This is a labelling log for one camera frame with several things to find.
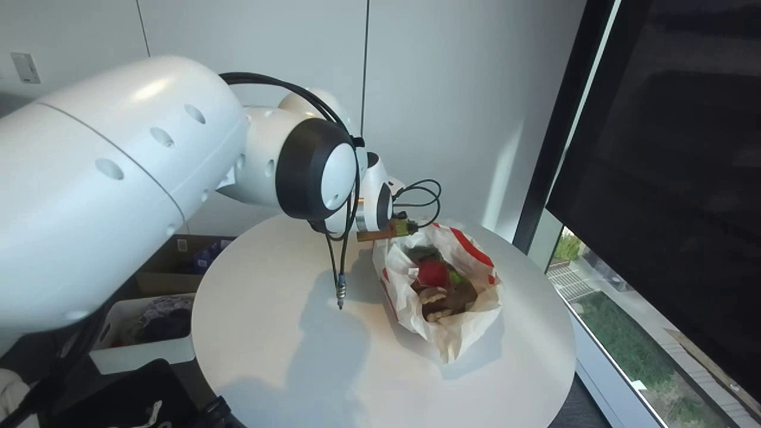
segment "table top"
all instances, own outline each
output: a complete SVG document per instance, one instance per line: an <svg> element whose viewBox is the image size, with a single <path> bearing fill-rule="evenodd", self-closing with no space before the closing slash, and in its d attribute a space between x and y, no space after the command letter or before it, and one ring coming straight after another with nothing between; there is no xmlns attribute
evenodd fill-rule
<svg viewBox="0 0 761 428"><path fill-rule="evenodd" d="M327 239L273 216L234 240L194 308L197 364L246 427L550 427L574 372L571 315L547 277L478 227L502 316L455 364L396 325L373 248L349 244L335 308Z"/></svg>

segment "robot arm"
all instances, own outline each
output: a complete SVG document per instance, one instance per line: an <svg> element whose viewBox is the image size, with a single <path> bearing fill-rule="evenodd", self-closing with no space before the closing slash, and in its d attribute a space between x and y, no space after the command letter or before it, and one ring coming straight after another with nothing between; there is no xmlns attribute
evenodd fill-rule
<svg viewBox="0 0 761 428"><path fill-rule="evenodd" d="M215 72L182 58L100 74L0 119L0 355L99 309L232 176L227 196L340 233L357 174L373 172L354 151L303 99L242 109ZM367 184L367 201L388 194L386 176ZM390 202L360 214L373 231Z"/></svg>

